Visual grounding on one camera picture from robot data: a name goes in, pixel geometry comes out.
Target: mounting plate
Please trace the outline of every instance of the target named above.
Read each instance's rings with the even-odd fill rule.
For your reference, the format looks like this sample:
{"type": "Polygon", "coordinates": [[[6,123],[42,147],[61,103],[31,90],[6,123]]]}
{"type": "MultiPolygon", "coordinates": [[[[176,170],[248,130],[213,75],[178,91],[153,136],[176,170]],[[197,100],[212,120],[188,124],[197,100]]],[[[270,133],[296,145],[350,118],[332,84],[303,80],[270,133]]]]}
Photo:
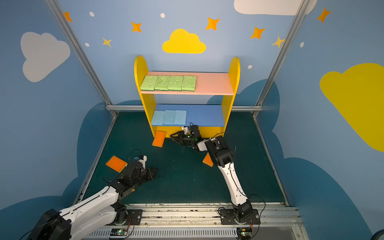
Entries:
{"type": "MultiPolygon", "coordinates": [[[[142,209],[127,209],[126,210],[126,219],[122,225],[128,225],[129,224],[129,217],[131,217],[131,225],[140,225],[141,222],[141,215],[143,213],[142,209]]],[[[112,226],[120,226],[120,224],[111,223],[108,225],[112,226]]]]}
{"type": "MultiPolygon", "coordinates": [[[[221,225],[238,225],[240,223],[236,222],[235,220],[235,214],[233,213],[233,209],[224,209],[221,208],[218,210],[220,214],[220,220],[221,220],[221,225]]],[[[260,217],[259,217],[259,212],[257,209],[253,210],[252,213],[253,217],[252,219],[257,219],[257,222],[254,222],[254,225],[260,224],[260,217]]],[[[242,223],[244,225],[250,225],[251,224],[251,218],[249,218],[245,223],[242,223]]]]}

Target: green sponge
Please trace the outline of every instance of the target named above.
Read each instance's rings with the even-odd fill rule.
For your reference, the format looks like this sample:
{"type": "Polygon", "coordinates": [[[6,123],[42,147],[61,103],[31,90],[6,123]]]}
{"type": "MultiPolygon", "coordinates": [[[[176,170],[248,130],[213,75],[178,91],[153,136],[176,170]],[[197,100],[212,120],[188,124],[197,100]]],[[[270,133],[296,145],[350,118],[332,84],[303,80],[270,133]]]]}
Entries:
{"type": "Polygon", "coordinates": [[[159,76],[155,84],[155,90],[168,91],[170,76],[159,76]]]}
{"type": "Polygon", "coordinates": [[[181,90],[184,91],[194,91],[196,85],[196,76],[184,76],[183,85],[181,90]]]}
{"type": "Polygon", "coordinates": [[[154,91],[157,78],[158,76],[145,76],[143,82],[141,83],[140,89],[154,91]]]}
{"type": "Polygon", "coordinates": [[[169,80],[168,90],[181,91],[183,84],[183,76],[171,76],[169,80]]]}

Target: yellow cloud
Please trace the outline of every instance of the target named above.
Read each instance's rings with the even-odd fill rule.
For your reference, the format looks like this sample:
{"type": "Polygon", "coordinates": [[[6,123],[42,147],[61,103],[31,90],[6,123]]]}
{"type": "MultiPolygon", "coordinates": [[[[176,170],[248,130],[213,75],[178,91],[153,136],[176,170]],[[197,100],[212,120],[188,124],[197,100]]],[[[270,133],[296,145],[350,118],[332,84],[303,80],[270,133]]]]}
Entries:
{"type": "Polygon", "coordinates": [[[163,51],[166,53],[202,53],[206,48],[196,34],[181,28],[173,31],[169,40],[163,43],[163,51]]]}
{"type": "Polygon", "coordinates": [[[329,72],[320,88],[357,134],[384,152],[384,67],[363,63],[343,74],[329,72]]]}

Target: blue shelf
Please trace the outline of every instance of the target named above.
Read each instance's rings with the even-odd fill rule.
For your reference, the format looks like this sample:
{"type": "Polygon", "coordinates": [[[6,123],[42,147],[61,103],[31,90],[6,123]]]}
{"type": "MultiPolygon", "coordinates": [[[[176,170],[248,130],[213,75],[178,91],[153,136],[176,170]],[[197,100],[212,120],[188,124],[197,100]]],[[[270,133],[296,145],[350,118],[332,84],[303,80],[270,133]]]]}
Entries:
{"type": "Polygon", "coordinates": [[[192,122],[199,127],[224,127],[224,117],[221,105],[194,105],[194,104],[157,104],[157,111],[186,110],[187,120],[185,125],[162,126],[189,126],[192,122]]]}

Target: green floor mat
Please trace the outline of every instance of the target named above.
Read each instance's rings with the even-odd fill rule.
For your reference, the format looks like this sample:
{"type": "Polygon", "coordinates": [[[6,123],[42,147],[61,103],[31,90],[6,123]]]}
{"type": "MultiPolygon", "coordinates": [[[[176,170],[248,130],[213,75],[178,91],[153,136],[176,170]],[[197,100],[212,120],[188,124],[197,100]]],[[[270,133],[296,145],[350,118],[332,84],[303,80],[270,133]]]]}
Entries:
{"type": "MultiPolygon", "coordinates": [[[[284,202],[272,166],[264,151],[252,115],[231,113],[226,131],[236,138],[234,164],[247,195],[258,194],[266,202],[284,202]]],[[[232,149],[230,134],[225,139],[232,149]]],[[[117,172],[105,165],[113,156],[124,161],[135,148],[148,157],[146,166],[157,167],[156,178],[136,188],[122,203],[201,203],[230,202],[225,180],[216,166],[202,163],[207,152],[195,152],[166,139],[162,148],[152,146],[153,136],[144,112],[119,113],[83,199],[95,194],[113,180],[117,172]]],[[[251,202],[259,202],[251,197],[251,202]]]]}

